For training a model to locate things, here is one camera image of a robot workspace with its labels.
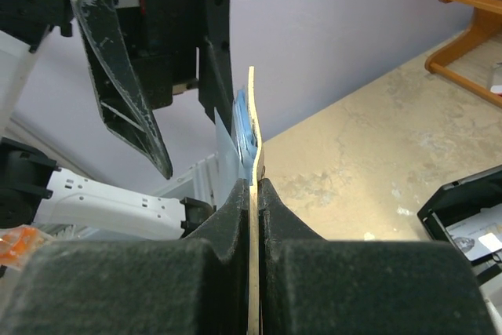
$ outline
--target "white wall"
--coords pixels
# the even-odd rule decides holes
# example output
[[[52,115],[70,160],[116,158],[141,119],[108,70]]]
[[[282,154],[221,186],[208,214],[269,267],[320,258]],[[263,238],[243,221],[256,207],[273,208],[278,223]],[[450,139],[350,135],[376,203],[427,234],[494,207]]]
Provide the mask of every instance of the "white wall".
[[[231,0],[234,87],[255,65],[267,139],[448,38],[470,13],[437,0]],[[15,116],[103,180],[142,191],[165,183],[101,124],[78,36],[52,36]],[[196,93],[156,116],[175,175],[214,152]]]

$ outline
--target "wooden furniture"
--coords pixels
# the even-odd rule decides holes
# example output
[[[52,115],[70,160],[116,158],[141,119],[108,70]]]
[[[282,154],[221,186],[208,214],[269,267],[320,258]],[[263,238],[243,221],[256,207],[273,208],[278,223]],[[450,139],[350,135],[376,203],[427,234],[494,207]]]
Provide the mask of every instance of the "wooden furniture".
[[[502,107],[502,98],[489,91],[495,63],[502,61],[502,0],[440,0],[474,7],[471,24],[456,40],[432,54],[425,67]]]
[[[267,178],[321,236],[428,239],[431,195],[502,163],[502,109],[426,72],[429,55],[264,144]]]

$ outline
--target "clear plastic object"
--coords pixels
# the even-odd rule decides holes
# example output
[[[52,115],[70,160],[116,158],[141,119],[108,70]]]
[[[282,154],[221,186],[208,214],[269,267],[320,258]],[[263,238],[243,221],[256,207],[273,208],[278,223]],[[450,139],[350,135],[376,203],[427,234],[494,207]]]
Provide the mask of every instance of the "clear plastic object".
[[[0,264],[22,269],[40,247],[55,240],[37,228],[23,225],[0,233]]]

